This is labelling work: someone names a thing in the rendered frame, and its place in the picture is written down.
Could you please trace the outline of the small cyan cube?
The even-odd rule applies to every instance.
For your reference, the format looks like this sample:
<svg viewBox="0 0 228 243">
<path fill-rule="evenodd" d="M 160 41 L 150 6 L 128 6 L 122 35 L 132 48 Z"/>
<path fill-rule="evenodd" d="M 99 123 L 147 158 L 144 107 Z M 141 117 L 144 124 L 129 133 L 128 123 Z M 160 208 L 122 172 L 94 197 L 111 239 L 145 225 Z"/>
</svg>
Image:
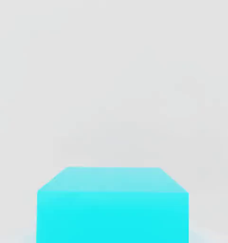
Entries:
<svg viewBox="0 0 228 243">
<path fill-rule="evenodd" d="M 189 243 L 189 194 L 160 168 L 68 167 L 37 192 L 36 243 Z"/>
</svg>

